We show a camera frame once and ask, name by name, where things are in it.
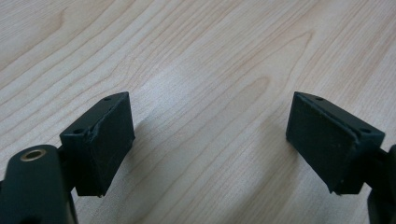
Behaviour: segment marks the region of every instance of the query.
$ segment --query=wood grain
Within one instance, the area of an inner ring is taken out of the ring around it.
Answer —
[[[0,2],[0,173],[128,91],[136,140],[80,223],[368,223],[286,142],[294,91],[396,139],[396,2]]]

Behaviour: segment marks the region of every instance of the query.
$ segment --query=wooden table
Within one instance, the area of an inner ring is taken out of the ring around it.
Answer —
[[[285,139],[294,91],[396,140],[396,2],[0,3],[0,173],[61,145],[99,99],[131,96],[136,140],[80,223],[368,223]]]

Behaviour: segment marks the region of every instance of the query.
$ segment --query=light wooden surface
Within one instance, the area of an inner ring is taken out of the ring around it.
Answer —
[[[106,197],[75,198],[80,223],[368,223],[369,188],[330,194],[285,131],[304,91],[389,150],[395,39],[394,0],[3,0],[1,177],[128,91],[134,147]]]

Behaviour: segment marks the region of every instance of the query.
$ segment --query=black plastic part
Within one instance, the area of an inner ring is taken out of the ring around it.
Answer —
[[[105,195],[134,141],[128,92],[99,101],[60,137],[60,152],[71,166],[68,186],[76,186],[79,196]]]
[[[0,194],[1,223],[77,223],[75,213],[56,147],[30,147],[11,158]]]
[[[385,134],[323,98],[295,92],[286,136],[330,192],[357,194]]]

